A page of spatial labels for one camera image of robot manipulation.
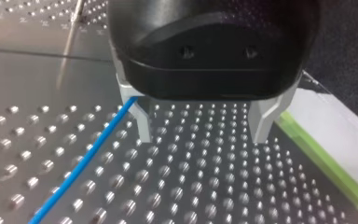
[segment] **black plastic cover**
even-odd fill
[[[110,0],[126,79],[171,100],[255,100],[298,78],[319,28],[318,0]]]

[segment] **perforated metal surface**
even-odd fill
[[[106,28],[107,1],[86,0],[83,6],[84,24]],[[12,17],[18,23],[37,22],[46,28],[61,24],[67,29],[75,9],[76,0],[0,0],[0,20]]]
[[[0,53],[0,221],[25,223],[119,106],[111,63]],[[126,117],[45,223],[358,223],[274,127],[255,146],[244,103],[153,102],[155,144]]]

